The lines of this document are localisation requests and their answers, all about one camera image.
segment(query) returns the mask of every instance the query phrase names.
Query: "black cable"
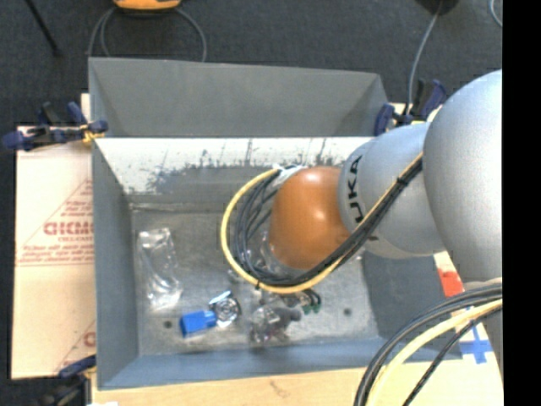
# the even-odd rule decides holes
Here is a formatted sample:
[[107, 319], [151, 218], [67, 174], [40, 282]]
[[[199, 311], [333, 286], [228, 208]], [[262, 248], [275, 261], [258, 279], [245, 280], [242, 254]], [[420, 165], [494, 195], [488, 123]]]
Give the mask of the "black cable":
[[344, 263], [348, 262], [351, 257], [360, 250], [360, 248], [366, 243], [369, 236], [374, 232], [377, 226], [380, 224], [381, 220], [390, 209], [392, 203], [400, 195], [400, 193], [406, 188], [406, 186], [413, 180], [413, 178], [422, 170], [423, 162], [422, 157], [419, 157], [413, 164], [411, 164], [407, 171], [404, 172], [399, 179], [389, 189], [387, 195], [380, 200], [380, 202], [375, 206], [373, 211], [367, 218], [364, 219], [363, 223], [355, 229], [355, 231], [344, 241], [341, 245], [338, 246], [330, 255], [328, 255], [322, 262], [320, 262], [314, 268], [298, 275], [295, 278], [284, 277], [273, 272], [268, 272], [263, 269], [259, 269], [257, 266], [254, 266], [250, 253], [248, 250], [248, 236], [249, 228], [246, 227], [247, 215], [251, 215], [253, 211], [253, 204], [255, 200], [261, 195], [265, 188], [270, 184], [276, 174], [270, 176], [269, 178], [263, 180], [262, 182], [256, 184], [252, 191], [248, 193], [245, 203], [239, 210], [235, 234], [233, 237], [233, 248], [235, 257], [238, 261], [238, 264], [250, 275], [256, 277], [262, 283], [275, 287], [291, 287], [297, 286], [302, 283], [306, 283], [312, 278], [319, 275], [324, 269], [332, 265], [336, 261], [338, 262], [336, 268], [342, 266]]
[[398, 331], [387, 343], [378, 351], [372, 358], [369, 366], [364, 372], [357, 394], [355, 396], [355, 406], [363, 406], [369, 396], [371, 387], [374, 385], [375, 379], [380, 372], [381, 367], [394, 350], [395, 346], [407, 337], [412, 332], [419, 332], [432, 321], [441, 321], [450, 313], [458, 310], [463, 310], [468, 306], [482, 305], [492, 302], [496, 299], [501, 299], [503, 295], [502, 284], [493, 284], [484, 286], [475, 290], [463, 292], [453, 297], [446, 299], [435, 305], [431, 310], [421, 313], [418, 317], [412, 319], [400, 331]]
[[423, 49], [424, 49], [424, 46], [426, 45], [426, 41], [429, 39], [430, 33], [432, 32], [432, 29], [434, 28], [436, 20], [440, 16], [441, 8], [443, 7], [443, 2], [444, 0], [440, 0], [440, 3], [438, 4], [438, 8], [434, 12], [433, 17], [430, 20], [429, 26], [424, 32], [423, 38], [421, 39], [421, 44], [419, 45], [417, 53], [415, 54], [415, 58], [413, 59], [412, 70], [409, 74], [409, 80], [407, 82], [407, 104], [404, 107], [404, 111], [402, 113], [404, 115], [409, 114], [411, 107], [413, 106], [413, 79], [415, 78], [415, 73], [417, 72], [417, 66], [418, 66], [419, 60], [421, 59], [421, 54], [423, 53]]
[[491, 317], [492, 315], [498, 313], [501, 311], [501, 308], [495, 309], [487, 313], [486, 315], [481, 315], [470, 322], [468, 322], [460, 331], [457, 331], [455, 335], [453, 335], [452, 338], [447, 342], [447, 344], [441, 349], [441, 351], [437, 354], [437, 356], [434, 358], [432, 363], [430, 364], [429, 368], [424, 372], [424, 374], [421, 376], [417, 384], [415, 385], [415, 388], [410, 392], [410, 394], [407, 396], [406, 400], [404, 400], [404, 403], [402, 406], [409, 406], [412, 401], [417, 397], [417, 395], [421, 392], [423, 387], [426, 385], [427, 381], [429, 381], [430, 377], [434, 374], [438, 366], [443, 361], [443, 358], [449, 353], [449, 351], [455, 347], [455, 345], [460, 341], [462, 337], [464, 337], [468, 332], [470, 332], [474, 326], [478, 325], [481, 321], [484, 321]]
[[[101, 47], [101, 50], [104, 52], [104, 54], [107, 57], [111, 56], [111, 53], [109, 52], [109, 48], [107, 47], [105, 33], [106, 33], [107, 23], [109, 22], [109, 19], [111, 18], [112, 14], [116, 10], [117, 10], [116, 7], [108, 9], [96, 22], [96, 25], [94, 26], [94, 28], [92, 30], [92, 33], [90, 34], [89, 46], [88, 46], [88, 48], [86, 50], [86, 54], [87, 54], [88, 57], [90, 57], [92, 55], [93, 51], [94, 51], [94, 45], [95, 45], [96, 37], [97, 37], [98, 33], [100, 35], [100, 47]], [[207, 44], [206, 44], [205, 33], [203, 32], [201, 27], [199, 27], [197, 22], [192, 17], [190, 17], [188, 14], [186, 14], [182, 9], [175, 8], [174, 11], [177, 14], [179, 14], [180, 16], [182, 16], [184, 19], [186, 19], [189, 22], [189, 24], [198, 33], [199, 39], [201, 41], [201, 47], [203, 48], [202, 55], [201, 55], [201, 62], [205, 62], [206, 57], [207, 57]]]
[[489, 11], [490, 11], [490, 14], [492, 15], [492, 18], [494, 18], [494, 21], [496, 22], [496, 24], [499, 25], [501, 28], [503, 28], [504, 24], [501, 21], [501, 19], [498, 18], [498, 15], [496, 15], [496, 11], [494, 9], [495, 1], [496, 0], [489, 0]]

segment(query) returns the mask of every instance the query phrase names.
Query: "blue plastic part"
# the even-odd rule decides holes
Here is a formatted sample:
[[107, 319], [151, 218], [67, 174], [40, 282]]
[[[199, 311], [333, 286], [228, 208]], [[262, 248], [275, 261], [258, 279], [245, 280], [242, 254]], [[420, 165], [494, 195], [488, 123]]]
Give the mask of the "blue plastic part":
[[196, 332], [216, 326], [217, 318], [214, 311], [201, 310], [183, 315], [178, 324], [183, 333], [183, 337], [188, 337]]
[[90, 122], [88, 124], [88, 130], [94, 134], [106, 132], [108, 129], [109, 124], [105, 120], [96, 120], [95, 122]]
[[415, 113], [422, 120], [429, 118], [429, 115], [443, 104], [447, 98], [445, 87], [438, 80], [432, 80], [430, 86], [431, 89], [427, 89], [428, 94], [426, 97], [421, 98], [420, 107]]
[[20, 131], [13, 131], [5, 134], [2, 137], [2, 144], [6, 149], [12, 149], [14, 151], [29, 150], [32, 145], [23, 136]]
[[73, 101], [69, 102], [67, 105], [67, 109], [68, 109], [69, 115], [71, 116], [71, 118], [76, 124], [81, 126], [81, 125], [86, 125], [88, 123], [85, 115], [83, 114], [83, 111], [81, 110], [79, 105], [77, 105], [76, 102], [73, 102]]
[[378, 135], [382, 135], [385, 132], [385, 130], [389, 126], [389, 122], [391, 121], [394, 112], [395, 108], [391, 104], [383, 104], [381, 109], [378, 111], [378, 115], [375, 118], [374, 136], [377, 137]]

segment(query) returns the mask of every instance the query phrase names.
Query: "blue clamp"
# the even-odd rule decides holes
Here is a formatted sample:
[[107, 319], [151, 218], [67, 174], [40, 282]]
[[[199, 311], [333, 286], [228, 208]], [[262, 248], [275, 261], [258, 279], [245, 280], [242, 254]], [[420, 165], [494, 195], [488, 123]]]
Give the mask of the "blue clamp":
[[68, 104], [69, 121], [62, 121], [52, 109], [50, 102], [45, 102], [37, 114], [38, 125], [26, 131], [12, 131], [2, 137], [3, 145], [14, 151], [31, 151], [46, 145], [57, 145], [69, 141], [90, 142], [95, 137], [103, 136], [109, 129], [105, 120], [88, 123], [80, 107], [75, 102]]
[[419, 80], [418, 94], [410, 110], [406, 107], [403, 114], [398, 114], [391, 104], [383, 104], [375, 119], [374, 136], [382, 135], [391, 126], [392, 119], [397, 127], [409, 125], [414, 120], [426, 122], [446, 98], [445, 88], [438, 80], [432, 80], [430, 84]]
[[218, 319], [216, 313], [210, 310], [194, 311], [187, 313], [180, 318], [178, 324], [183, 333], [183, 337], [188, 337], [196, 332], [216, 326]]

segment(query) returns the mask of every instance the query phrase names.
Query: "clamp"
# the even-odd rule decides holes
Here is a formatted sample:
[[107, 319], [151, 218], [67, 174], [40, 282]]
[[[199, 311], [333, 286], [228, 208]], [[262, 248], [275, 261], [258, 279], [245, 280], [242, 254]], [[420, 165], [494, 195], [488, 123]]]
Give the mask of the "clamp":
[[374, 136], [383, 134], [395, 121], [395, 127], [409, 125], [413, 121], [426, 122], [429, 115], [447, 98], [445, 87], [438, 81], [432, 80], [430, 84], [423, 80], [418, 81], [418, 94], [412, 107], [404, 109], [403, 114], [395, 112], [395, 108], [388, 102], [383, 104], [375, 119]]
[[69, 120], [63, 121], [50, 102], [45, 102], [37, 113], [38, 124], [25, 132], [17, 130], [5, 134], [2, 143], [10, 150], [32, 151], [38, 147], [58, 145], [82, 140], [89, 144], [94, 138], [102, 137], [109, 129], [105, 120], [88, 122], [75, 102], [67, 106]]

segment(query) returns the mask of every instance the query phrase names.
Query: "transparent plastic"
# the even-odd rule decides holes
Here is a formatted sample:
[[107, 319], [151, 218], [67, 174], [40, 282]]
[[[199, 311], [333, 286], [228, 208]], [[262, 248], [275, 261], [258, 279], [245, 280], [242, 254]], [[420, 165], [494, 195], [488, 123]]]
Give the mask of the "transparent plastic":
[[174, 307], [183, 292], [180, 264], [171, 232], [158, 228], [139, 233], [137, 255], [146, 278], [146, 297], [152, 310]]

